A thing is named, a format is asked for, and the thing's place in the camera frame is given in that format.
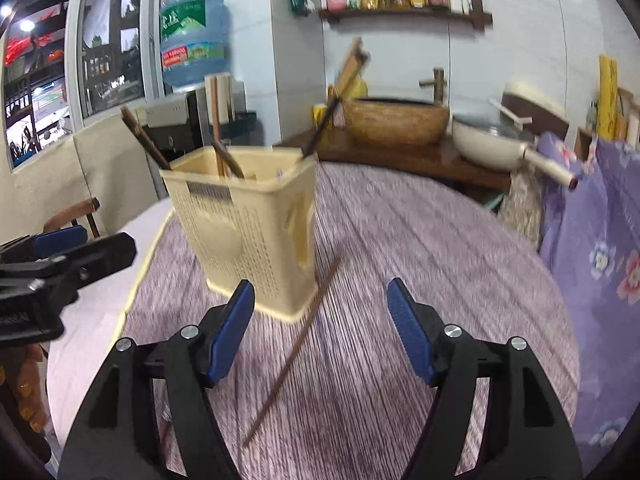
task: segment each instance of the label on basket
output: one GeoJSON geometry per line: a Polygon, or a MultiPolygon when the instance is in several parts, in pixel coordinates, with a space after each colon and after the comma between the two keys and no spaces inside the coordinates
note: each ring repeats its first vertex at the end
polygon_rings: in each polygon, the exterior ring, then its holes
{"type": "Polygon", "coordinates": [[[216,200],[231,200],[231,192],[227,186],[216,186],[214,184],[203,184],[201,182],[189,182],[187,181],[187,188],[192,195],[208,196],[215,198],[216,200]]]}

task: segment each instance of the pan handle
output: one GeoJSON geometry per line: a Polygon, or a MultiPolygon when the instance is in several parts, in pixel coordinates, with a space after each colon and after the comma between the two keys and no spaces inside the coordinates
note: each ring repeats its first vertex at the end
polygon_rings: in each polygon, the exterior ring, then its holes
{"type": "Polygon", "coordinates": [[[525,148],[524,160],[569,189],[575,189],[578,185],[578,179],[571,171],[566,170],[550,158],[540,155],[531,147],[525,148]]]}

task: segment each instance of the bronze faucet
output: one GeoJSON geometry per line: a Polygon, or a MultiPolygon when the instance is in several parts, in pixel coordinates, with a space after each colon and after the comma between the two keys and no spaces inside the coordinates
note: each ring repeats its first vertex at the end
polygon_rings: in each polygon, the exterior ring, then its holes
{"type": "Polygon", "coordinates": [[[436,105],[442,105],[444,102],[444,87],[447,80],[444,79],[444,69],[436,67],[433,69],[433,79],[423,79],[419,81],[420,88],[433,86],[433,102],[436,105]]]}

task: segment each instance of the pan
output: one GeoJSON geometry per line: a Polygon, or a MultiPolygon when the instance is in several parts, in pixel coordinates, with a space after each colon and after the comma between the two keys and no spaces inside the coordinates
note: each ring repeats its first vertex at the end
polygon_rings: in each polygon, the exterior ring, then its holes
{"type": "Polygon", "coordinates": [[[479,166],[510,172],[528,163],[569,189],[578,184],[573,173],[536,151],[535,137],[526,130],[481,116],[454,115],[451,131],[456,149],[479,166]]]}

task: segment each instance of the yellow plastic container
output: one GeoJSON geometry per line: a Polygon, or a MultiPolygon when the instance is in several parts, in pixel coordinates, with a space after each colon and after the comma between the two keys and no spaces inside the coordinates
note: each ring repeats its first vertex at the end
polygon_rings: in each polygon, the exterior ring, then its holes
{"type": "Polygon", "coordinates": [[[318,290],[314,216],[317,159],[295,148],[230,148],[247,177],[218,176],[201,148],[161,171],[182,228],[212,290],[255,287],[256,309],[297,322],[318,290]]]}

